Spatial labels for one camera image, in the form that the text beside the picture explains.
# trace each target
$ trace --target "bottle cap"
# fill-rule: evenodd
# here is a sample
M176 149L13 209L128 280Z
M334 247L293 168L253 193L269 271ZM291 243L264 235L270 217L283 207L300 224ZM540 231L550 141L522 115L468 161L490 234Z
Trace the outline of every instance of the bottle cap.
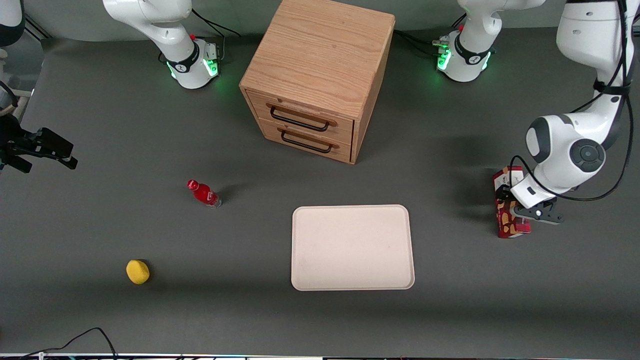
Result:
M197 190L198 187L200 187L200 184L198 184L198 181L189 180L189 182L187 183L187 187L189 188L189 190Z

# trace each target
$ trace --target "white tray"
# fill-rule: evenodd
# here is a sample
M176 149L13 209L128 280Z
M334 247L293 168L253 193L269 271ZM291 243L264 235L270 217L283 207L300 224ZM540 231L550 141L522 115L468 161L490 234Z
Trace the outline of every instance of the white tray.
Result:
M404 206L308 206L294 211L291 284L297 290L406 290L414 280Z

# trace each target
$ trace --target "wall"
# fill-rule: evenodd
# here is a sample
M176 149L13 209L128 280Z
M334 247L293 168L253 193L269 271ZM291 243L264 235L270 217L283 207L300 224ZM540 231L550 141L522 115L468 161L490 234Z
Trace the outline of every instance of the wall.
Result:
M448 26L463 12L455 0L340 0L365 8L393 13L400 30ZM204 17L243 34L263 33L280 0L193 0ZM136 40L144 36L113 20L102 0L25 0L26 10L56 37L87 41ZM507 28L557 26L564 1L549 0L539 8L502 13ZM194 15L183 22L197 35L212 31Z

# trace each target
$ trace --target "gray tabletop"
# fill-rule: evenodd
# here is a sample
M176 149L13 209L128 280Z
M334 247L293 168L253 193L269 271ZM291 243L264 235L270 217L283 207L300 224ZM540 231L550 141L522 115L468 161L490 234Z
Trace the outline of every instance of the gray tabletop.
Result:
M22 125L69 139L79 164L33 160L30 174L0 176L0 350L60 346L100 326L119 352L637 357L638 151L610 197L561 201L563 225L496 235L492 174L526 153L533 119L591 97L595 72L554 36L505 30L469 84L395 38L355 166L262 137L237 87L258 38L230 39L221 77L199 90L179 87L149 41L46 43ZM616 179L622 123L578 195ZM190 178L223 207L197 203ZM343 204L408 208L412 289L291 286L292 212ZM152 265L144 286L125 274L136 258ZM107 350L99 334L69 348Z

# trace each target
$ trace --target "drawer handle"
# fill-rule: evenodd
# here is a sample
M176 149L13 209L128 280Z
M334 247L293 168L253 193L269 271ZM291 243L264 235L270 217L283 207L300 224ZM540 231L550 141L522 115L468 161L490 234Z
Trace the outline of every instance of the drawer handle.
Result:
M305 129L318 131L318 132L323 132L323 131L326 131L329 128L329 122L325 123L323 127L317 127L317 126L305 124L304 122L295 121L293 119L289 119L289 118L286 118L286 117L283 117L283 116L276 115L274 113L274 111L276 111L276 107L272 106L271 107L271 117L273 117L274 119L280 120L280 121L284 121L284 122L288 122L290 124L294 124L294 125L297 125L297 126L301 126L301 127L304 127Z
M331 151L331 148L332 148L331 144L329 144L329 148L328 149L320 149L319 147L315 147L315 146L307 145L305 143L297 142L296 140L287 139L286 137L284 137L284 135L286 134L286 131L280 130L280 132L281 132L280 138L284 142L292 143L293 145L297 145L297 146L302 146L302 147L304 147L306 149L320 152L321 154L328 154Z

